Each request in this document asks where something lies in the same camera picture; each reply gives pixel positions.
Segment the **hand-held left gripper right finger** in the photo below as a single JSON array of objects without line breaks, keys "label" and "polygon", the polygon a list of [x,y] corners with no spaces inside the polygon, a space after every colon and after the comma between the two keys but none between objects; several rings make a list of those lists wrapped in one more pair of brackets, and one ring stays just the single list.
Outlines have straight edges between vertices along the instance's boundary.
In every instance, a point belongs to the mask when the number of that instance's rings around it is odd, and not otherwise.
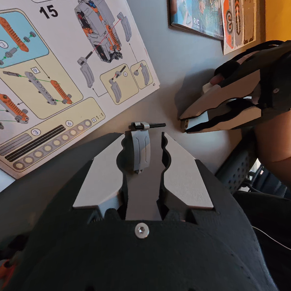
[{"label": "hand-held left gripper right finger", "polygon": [[157,205],[162,219],[170,210],[187,218],[191,210],[214,210],[196,159],[166,132],[162,132],[162,171]]}]

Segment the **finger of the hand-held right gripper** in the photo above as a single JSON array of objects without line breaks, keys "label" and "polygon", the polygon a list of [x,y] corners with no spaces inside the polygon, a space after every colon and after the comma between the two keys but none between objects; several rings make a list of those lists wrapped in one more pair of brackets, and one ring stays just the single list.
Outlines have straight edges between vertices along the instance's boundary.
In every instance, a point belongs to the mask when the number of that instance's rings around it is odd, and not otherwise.
[{"label": "finger of the hand-held right gripper", "polygon": [[259,81],[260,71],[257,70],[223,88],[220,85],[206,84],[203,87],[204,94],[180,116],[182,130],[185,131],[184,121],[186,119],[198,117],[208,109],[216,108],[227,100],[251,97],[251,93]]},{"label": "finger of the hand-held right gripper", "polygon": [[253,104],[251,97],[231,99],[198,117],[189,118],[185,132],[192,134],[231,130],[260,117],[261,109]]}]

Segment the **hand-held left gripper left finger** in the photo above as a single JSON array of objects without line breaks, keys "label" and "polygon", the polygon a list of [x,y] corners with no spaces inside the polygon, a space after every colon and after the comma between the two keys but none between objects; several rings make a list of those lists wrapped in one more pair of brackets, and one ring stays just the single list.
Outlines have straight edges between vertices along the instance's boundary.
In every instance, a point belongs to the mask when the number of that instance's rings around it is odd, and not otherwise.
[{"label": "hand-held left gripper left finger", "polygon": [[125,134],[93,158],[84,182],[78,192],[74,209],[96,209],[104,217],[107,209],[117,210],[126,218],[128,190],[126,174],[118,166],[118,155],[123,151]]}]

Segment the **curved grey panel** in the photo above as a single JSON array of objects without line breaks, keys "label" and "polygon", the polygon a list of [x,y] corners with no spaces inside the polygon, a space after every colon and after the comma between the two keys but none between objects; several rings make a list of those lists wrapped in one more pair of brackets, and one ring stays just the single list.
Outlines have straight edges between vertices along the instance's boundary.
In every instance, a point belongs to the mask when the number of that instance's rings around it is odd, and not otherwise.
[{"label": "curved grey panel", "polygon": [[131,131],[134,165],[133,171],[141,174],[145,168],[149,167],[151,159],[150,137],[148,130]]}]

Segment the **black axle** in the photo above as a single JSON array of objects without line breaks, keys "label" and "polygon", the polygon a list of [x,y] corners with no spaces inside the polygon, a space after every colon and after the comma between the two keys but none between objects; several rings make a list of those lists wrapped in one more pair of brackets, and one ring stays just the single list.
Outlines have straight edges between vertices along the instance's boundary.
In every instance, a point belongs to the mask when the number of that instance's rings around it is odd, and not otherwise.
[{"label": "black axle", "polygon": [[[160,128],[160,127],[165,127],[165,126],[166,126],[165,123],[150,123],[149,125],[150,125],[150,129],[152,129],[152,128]],[[129,125],[128,128],[129,128],[131,131],[135,131],[135,130],[133,129],[132,123],[131,123],[131,125]]]}]

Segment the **person's right forearm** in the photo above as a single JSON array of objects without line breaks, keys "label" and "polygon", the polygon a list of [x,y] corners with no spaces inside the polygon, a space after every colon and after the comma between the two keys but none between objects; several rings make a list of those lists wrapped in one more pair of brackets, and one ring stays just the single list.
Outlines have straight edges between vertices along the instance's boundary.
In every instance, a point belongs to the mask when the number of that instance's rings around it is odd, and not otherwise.
[{"label": "person's right forearm", "polygon": [[254,127],[261,164],[291,188],[291,112],[285,112]]}]

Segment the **grey desk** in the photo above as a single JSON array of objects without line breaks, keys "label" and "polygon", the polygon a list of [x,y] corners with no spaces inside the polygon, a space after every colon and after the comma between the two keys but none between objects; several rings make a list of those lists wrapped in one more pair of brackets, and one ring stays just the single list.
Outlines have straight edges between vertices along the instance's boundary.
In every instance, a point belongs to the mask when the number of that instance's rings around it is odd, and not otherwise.
[{"label": "grey desk", "polygon": [[130,122],[164,122],[149,131],[151,163],[144,173],[128,175],[131,220],[159,220],[156,200],[162,164],[163,130],[216,173],[242,138],[241,130],[182,133],[178,117],[196,100],[214,70],[244,50],[223,56],[218,40],[170,26],[169,1],[128,1],[160,88],[126,109],[38,169],[16,181],[1,173],[1,232],[32,229],[57,192],[90,159],[128,129]]}]

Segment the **person's right hand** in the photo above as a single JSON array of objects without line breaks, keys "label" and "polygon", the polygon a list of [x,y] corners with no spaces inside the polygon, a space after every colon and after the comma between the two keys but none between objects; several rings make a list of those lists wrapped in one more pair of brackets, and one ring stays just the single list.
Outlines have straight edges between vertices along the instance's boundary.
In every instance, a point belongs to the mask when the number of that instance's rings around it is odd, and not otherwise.
[{"label": "person's right hand", "polygon": [[222,82],[224,79],[225,79],[224,76],[223,76],[221,73],[219,73],[219,74],[215,75],[215,76],[214,76],[214,77],[209,81],[209,83],[210,83],[212,86],[214,86],[214,85],[217,85],[217,84],[219,84],[220,82]]}]

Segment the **black perforated panel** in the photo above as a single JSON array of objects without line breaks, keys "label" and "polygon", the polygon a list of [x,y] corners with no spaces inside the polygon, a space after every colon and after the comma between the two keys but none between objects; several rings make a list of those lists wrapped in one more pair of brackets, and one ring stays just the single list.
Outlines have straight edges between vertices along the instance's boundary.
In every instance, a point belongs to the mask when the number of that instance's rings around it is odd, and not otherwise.
[{"label": "black perforated panel", "polygon": [[241,187],[256,160],[254,148],[235,148],[215,176],[231,194],[234,194]]}]

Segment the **orange sticker sheet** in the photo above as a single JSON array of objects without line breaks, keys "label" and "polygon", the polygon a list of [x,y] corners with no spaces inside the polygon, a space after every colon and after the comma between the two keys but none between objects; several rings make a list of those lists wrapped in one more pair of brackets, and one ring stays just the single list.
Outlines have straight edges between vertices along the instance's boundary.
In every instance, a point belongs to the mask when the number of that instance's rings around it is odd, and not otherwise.
[{"label": "orange sticker sheet", "polygon": [[221,1],[226,55],[256,41],[256,0]]}]

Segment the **blue robot kit box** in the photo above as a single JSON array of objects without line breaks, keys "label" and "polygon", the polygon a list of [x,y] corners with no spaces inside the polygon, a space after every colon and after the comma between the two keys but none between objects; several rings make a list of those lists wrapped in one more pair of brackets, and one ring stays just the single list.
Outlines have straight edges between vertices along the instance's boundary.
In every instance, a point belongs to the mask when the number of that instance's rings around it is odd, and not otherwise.
[{"label": "blue robot kit box", "polygon": [[171,26],[223,40],[220,0],[170,0],[169,7]]}]

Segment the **person's black clothing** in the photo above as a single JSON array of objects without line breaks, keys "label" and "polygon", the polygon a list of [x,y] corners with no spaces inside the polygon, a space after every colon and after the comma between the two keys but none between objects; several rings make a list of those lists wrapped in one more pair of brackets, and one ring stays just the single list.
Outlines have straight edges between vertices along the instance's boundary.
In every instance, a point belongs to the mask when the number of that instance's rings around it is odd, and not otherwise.
[{"label": "person's black clothing", "polygon": [[291,290],[291,201],[245,191],[237,191],[233,197],[254,227],[278,289]]}]

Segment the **building instruction booklet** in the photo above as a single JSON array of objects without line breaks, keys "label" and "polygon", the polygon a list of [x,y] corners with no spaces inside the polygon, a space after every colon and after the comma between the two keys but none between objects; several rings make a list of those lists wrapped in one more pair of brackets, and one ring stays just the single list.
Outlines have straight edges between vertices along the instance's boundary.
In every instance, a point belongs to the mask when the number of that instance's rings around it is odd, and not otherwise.
[{"label": "building instruction booklet", "polygon": [[1,172],[19,179],[159,89],[127,1],[4,0]]}]

